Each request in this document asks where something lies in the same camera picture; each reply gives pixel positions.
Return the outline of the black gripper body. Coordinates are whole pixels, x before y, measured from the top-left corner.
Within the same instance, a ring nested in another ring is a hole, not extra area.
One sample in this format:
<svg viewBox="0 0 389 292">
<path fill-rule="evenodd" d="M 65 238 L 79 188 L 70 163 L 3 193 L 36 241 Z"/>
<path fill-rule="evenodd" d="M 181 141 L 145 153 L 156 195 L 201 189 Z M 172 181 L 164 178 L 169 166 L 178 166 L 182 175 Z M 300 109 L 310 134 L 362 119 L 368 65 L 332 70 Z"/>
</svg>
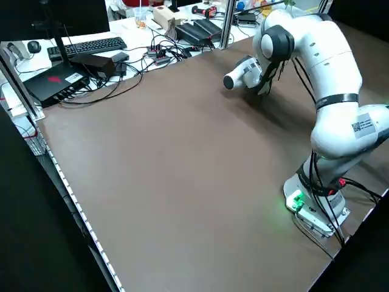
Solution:
<svg viewBox="0 0 389 292">
<path fill-rule="evenodd" d="M 258 95 L 266 94 L 269 92 L 274 77 L 274 69 L 267 68 L 260 75 L 260 82 L 258 84 Z"/>
</svg>

